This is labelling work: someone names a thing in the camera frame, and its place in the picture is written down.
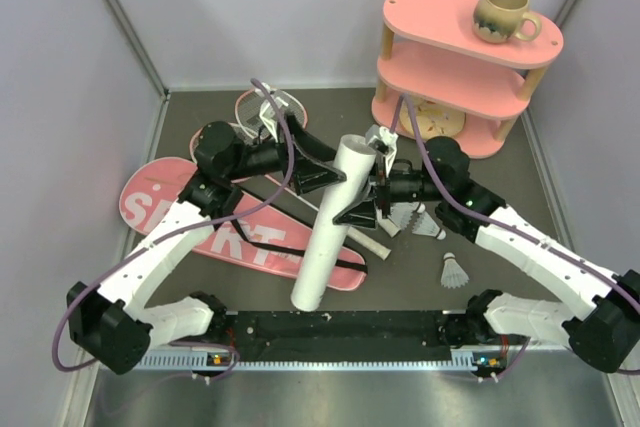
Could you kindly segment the shuttlecock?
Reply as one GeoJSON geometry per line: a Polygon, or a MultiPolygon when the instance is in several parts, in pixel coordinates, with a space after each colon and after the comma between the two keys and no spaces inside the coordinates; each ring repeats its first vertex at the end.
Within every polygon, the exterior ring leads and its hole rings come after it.
{"type": "Polygon", "coordinates": [[[390,213],[388,215],[388,219],[392,222],[399,230],[406,229],[411,223],[412,217],[414,215],[415,207],[412,204],[396,204],[391,207],[390,213]]]}
{"type": "Polygon", "coordinates": [[[415,235],[431,237],[436,240],[444,240],[446,238],[446,232],[441,228],[436,221],[429,215],[428,212],[422,212],[413,228],[412,233],[415,235]]]}
{"type": "Polygon", "coordinates": [[[422,202],[404,202],[398,204],[397,207],[405,213],[422,213],[426,210],[422,202]]]}

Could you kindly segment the white shuttlecock tube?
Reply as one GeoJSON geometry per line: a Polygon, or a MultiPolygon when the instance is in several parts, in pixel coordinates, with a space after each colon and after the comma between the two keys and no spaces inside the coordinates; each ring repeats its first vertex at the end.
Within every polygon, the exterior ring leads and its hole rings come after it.
{"type": "Polygon", "coordinates": [[[363,136],[349,134],[340,139],[333,167],[346,179],[323,194],[290,297],[298,310],[309,312],[319,307],[348,231],[347,225],[336,224],[334,218],[359,196],[375,158],[375,150],[363,136]]]}

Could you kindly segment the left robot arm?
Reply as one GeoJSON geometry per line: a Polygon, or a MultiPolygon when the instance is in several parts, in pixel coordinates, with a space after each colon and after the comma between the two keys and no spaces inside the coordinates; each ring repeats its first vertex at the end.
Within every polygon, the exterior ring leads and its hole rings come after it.
{"type": "Polygon", "coordinates": [[[344,179],[336,170],[334,148],[309,134],[291,115],[271,138],[245,143],[224,121],[205,125],[194,150],[191,173],[165,216],[137,247],[104,279],[78,282],[67,295],[59,331],[113,373],[131,371],[148,350],[189,336],[216,343],[227,321],[211,299],[189,295],[150,308],[148,300],[182,259],[225,222],[257,213],[262,201],[237,211],[244,193],[242,177],[283,173],[300,193],[331,186],[344,179]]]}

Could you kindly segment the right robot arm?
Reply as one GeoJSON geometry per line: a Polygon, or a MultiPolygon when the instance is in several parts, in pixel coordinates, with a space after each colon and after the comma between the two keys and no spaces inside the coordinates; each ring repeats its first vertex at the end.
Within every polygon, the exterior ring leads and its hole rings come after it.
{"type": "Polygon", "coordinates": [[[604,373],[622,372],[639,341],[639,274],[620,275],[579,257],[526,221],[506,201],[471,179],[469,157],[449,137],[418,145],[419,170],[394,167],[396,138],[384,129],[365,138],[378,159],[363,198],[338,218],[374,222],[402,202],[433,202],[443,226],[505,259],[555,296],[518,298],[487,290],[467,306],[466,327],[476,341],[499,334],[551,342],[570,349],[604,373]]]}

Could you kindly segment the lower pink badminton racket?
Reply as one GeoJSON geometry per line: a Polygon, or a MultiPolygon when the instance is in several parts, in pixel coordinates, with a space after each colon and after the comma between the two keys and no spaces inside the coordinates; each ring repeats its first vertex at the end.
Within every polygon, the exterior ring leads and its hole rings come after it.
{"type": "MultiPolygon", "coordinates": [[[[254,130],[251,129],[243,129],[241,125],[236,124],[236,123],[230,123],[230,126],[233,128],[234,132],[236,133],[236,135],[246,144],[252,144],[254,143],[256,140],[260,140],[261,137],[258,135],[258,133],[254,130]]],[[[196,158],[195,158],[195,149],[198,146],[199,142],[200,142],[200,137],[202,134],[203,129],[200,128],[199,130],[197,130],[193,136],[191,137],[191,140],[189,142],[189,153],[191,156],[191,159],[193,162],[196,162],[196,158]]],[[[306,199],[304,199],[303,197],[299,196],[298,194],[296,194],[292,189],[290,189],[289,187],[286,187],[284,189],[285,192],[287,192],[288,194],[290,194],[291,196],[293,196],[295,199],[297,199],[298,201],[300,201],[301,203],[303,203],[304,205],[306,205],[307,207],[310,207],[311,209],[313,209],[314,211],[318,212],[319,208],[316,207],[314,204],[312,204],[311,202],[307,201],[306,199]]],[[[377,257],[381,258],[382,260],[386,260],[389,255],[391,254],[391,249],[384,246],[383,244],[375,241],[374,239],[372,239],[371,237],[369,237],[368,235],[362,233],[361,231],[357,230],[354,227],[349,227],[346,233],[346,237],[355,241],[356,243],[360,244],[362,247],[364,247],[365,249],[367,249],[368,251],[370,251],[371,253],[375,254],[377,257]]]]}

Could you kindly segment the pink badminton racket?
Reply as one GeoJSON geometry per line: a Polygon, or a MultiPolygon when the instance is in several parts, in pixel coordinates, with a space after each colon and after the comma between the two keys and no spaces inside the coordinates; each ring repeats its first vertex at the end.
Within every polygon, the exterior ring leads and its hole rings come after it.
{"type": "MultiPolygon", "coordinates": [[[[258,135],[258,133],[254,130],[251,129],[243,129],[241,125],[236,124],[236,123],[230,123],[230,126],[233,128],[234,132],[236,133],[236,135],[246,144],[252,144],[254,143],[256,140],[260,140],[261,137],[258,135]]],[[[200,137],[202,134],[203,129],[200,128],[199,130],[197,130],[193,136],[191,137],[191,140],[189,142],[189,153],[191,156],[191,159],[193,162],[196,162],[196,158],[195,158],[195,149],[198,146],[199,142],[200,142],[200,137]]],[[[297,199],[298,201],[300,201],[301,203],[303,203],[304,205],[306,205],[307,207],[310,207],[311,209],[313,209],[314,211],[318,212],[319,208],[316,207],[314,204],[312,204],[311,202],[307,201],[306,199],[304,199],[303,197],[299,196],[298,194],[296,194],[292,189],[290,189],[289,187],[286,187],[284,189],[285,192],[287,192],[288,194],[290,194],[291,196],[293,196],[295,199],[297,199]]],[[[368,251],[370,251],[371,253],[375,254],[377,257],[381,258],[382,260],[386,260],[389,255],[391,254],[391,249],[384,246],[383,244],[375,241],[374,239],[372,239],[371,237],[369,237],[368,235],[362,233],[361,231],[357,230],[354,227],[349,227],[346,233],[346,237],[355,241],[356,243],[360,244],[362,247],[364,247],[365,249],[367,249],[368,251]]]]}
{"type": "MultiPolygon", "coordinates": [[[[295,97],[279,89],[272,90],[271,96],[283,114],[293,114],[303,127],[307,125],[307,111],[295,97]]],[[[239,96],[234,114],[236,123],[251,140],[266,140],[272,133],[272,127],[277,125],[277,115],[273,112],[270,102],[257,89],[251,89],[239,96]]]]}

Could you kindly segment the upper pink badminton racket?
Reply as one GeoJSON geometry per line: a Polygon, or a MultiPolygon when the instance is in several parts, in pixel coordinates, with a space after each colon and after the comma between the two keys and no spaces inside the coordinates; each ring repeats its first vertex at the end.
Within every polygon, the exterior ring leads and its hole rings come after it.
{"type": "MultiPolygon", "coordinates": [[[[283,114],[293,114],[303,127],[307,125],[307,111],[295,97],[279,89],[272,90],[271,96],[283,114]]],[[[272,127],[277,125],[277,115],[273,112],[270,102],[257,89],[251,89],[239,96],[234,114],[236,123],[251,140],[266,140],[272,133],[272,127]]]]}

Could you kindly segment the pink racket bag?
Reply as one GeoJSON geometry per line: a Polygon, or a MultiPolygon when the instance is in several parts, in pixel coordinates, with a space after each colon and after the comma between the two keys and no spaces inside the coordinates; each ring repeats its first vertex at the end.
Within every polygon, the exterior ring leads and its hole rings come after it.
{"type": "MultiPolygon", "coordinates": [[[[151,232],[195,171],[195,163],[179,157],[156,159],[139,168],[120,194],[119,211],[125,223],[138,233],[151,232]]],[[[264,273],[292,279],[297,277],[301,255],[267,251],[257,245],[272,244],[303,252],[311,237],[310,224],[273,205],[240,219],[239,224],[243,234],[226,222],[194,251],[264,273]]],[[[328,286],[339,291],[353,291],[364,282],[367,274],[364,257],[344,246],[328,286]]]]}

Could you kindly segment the shuttlecock front alone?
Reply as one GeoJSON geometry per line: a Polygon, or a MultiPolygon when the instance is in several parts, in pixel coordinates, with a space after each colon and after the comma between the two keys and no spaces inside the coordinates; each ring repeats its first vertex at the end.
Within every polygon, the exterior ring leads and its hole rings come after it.
{"type": "Polygon", "coordinates": [[[447,289],[457,289],[465,286],[468,282],[469,276],[458,263],[456,256],[452,252],[445,253],[440,279],[441,286],[447,289]]]}

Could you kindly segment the decorated round plate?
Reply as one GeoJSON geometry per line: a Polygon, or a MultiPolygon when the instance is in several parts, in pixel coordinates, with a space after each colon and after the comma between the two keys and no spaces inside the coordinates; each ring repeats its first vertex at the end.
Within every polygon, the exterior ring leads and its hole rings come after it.
{"type": "Polygon", "coordinates": [[[416,114],[420,136],[429,140],[437,136],[455,137],[465,126],[466,114],[443,104],[409,95],[416,114]]]}

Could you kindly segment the pink three-tier shelf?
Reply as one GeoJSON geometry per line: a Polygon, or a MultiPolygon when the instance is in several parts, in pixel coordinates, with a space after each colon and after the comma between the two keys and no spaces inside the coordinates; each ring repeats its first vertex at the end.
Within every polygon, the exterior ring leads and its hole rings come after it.
{"type": "Polygon", "coordinates": [[[472,31],[478,0],[385,0],[374,120],[390,126],[402,93],[464,114],[455,138],[472,158],[496,154],[564,47],[547,17],[530,41],[490,44],[472,31]]]}

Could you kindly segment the beige ceramic mug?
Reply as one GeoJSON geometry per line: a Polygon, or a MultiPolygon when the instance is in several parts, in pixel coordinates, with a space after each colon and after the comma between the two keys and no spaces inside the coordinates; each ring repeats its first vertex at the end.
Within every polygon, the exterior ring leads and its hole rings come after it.
{"type": "Polygon", "coordinates": [[[473,32],[488,43],[502,44],[512,37],[531,42],[541,30],[540,17],[530,11],[530,0],[479,0],[473,12],[473,32]]]}

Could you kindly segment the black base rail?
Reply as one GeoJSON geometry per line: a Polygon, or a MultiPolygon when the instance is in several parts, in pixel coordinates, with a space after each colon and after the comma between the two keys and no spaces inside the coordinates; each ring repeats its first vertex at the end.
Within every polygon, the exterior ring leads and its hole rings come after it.
{"type": "Polygon", "coordinates": [[[218,315],[204,335],[149,351],[140,369],[237,371],[504,372],[521,338],[475,332],[464,313],[442,311],[241,311],[218,315]]]}

